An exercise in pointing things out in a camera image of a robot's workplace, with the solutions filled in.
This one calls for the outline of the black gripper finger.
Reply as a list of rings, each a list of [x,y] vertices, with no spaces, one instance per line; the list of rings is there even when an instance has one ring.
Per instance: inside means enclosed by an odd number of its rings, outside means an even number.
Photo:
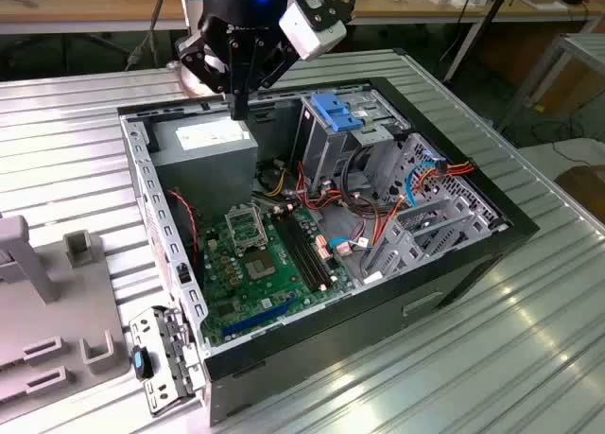
[[[185,86],[192,92],[212,91],[223,95],[231,118],[239,119],[239,94],[242,87],[234,78],[232,67],[221,61],[203,40],[200,30],[177,42],[177,54]]]
[[[298,59],[291,42],[282,36],[274,46],[258,40],[251,54],[249,71],[239,94],[239,119],[248,116],[250,95],[271,87]]]

